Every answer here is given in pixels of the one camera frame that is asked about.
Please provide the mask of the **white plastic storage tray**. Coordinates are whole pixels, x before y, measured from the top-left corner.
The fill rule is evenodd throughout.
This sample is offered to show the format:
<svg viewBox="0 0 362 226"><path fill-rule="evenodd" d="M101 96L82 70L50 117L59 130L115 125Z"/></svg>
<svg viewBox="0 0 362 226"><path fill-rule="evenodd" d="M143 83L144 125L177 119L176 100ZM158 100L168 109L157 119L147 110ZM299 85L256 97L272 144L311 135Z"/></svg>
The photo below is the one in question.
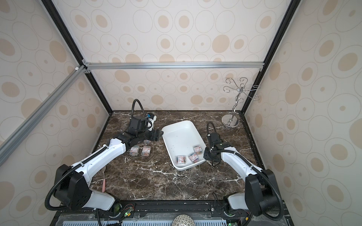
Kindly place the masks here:
<svg viewBox="0 0 362 226"><path fill-rule="evenodd" d="M206 145L197 128L191 121L181 121L165 126L163 129L163 140L171 159L172 165L178 170L187 170L204 163L203 158ZM199 162L192 163L188 155L194 153L193 146L200 145L203 149L202 155L198 155ZM176 156L186 156L186 164L177 166L175 164Z"/></svg>

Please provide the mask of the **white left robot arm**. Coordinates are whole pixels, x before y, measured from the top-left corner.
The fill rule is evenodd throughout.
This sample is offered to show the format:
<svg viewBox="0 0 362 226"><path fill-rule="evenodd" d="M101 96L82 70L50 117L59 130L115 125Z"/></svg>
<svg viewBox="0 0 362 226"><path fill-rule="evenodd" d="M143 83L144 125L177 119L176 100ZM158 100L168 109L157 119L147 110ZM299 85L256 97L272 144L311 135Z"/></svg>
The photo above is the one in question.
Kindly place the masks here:
<svg viewBox="0 0 362 226"><path fill-rule="evenodd" d="M89 188L89 182L108 163L129 151L144 140L159 141L163 132L154 129L156 116L133 116L126 131L110 139L102 148L71 166L61 165L55 183L45 198L45 207L50 211L82 208L100 209L117 215L121 204L112 195Z"/></svg>

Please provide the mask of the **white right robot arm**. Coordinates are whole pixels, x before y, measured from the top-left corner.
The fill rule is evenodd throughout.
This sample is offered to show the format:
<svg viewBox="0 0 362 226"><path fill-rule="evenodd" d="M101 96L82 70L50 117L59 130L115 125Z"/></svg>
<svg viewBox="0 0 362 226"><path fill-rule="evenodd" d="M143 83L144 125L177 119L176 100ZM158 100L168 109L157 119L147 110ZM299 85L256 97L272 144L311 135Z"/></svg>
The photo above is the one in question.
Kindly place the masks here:
<svg viewBox="0 0 362 226"><path fill-rule="evenodd" d="M208 133L207 141L204 159L229 164L245 182L244 193L224 197L225 214L235 215L238 210L245 210L254 216L281 220L284 215L283 200L274 173L254 165L216 132Z"/></svg>

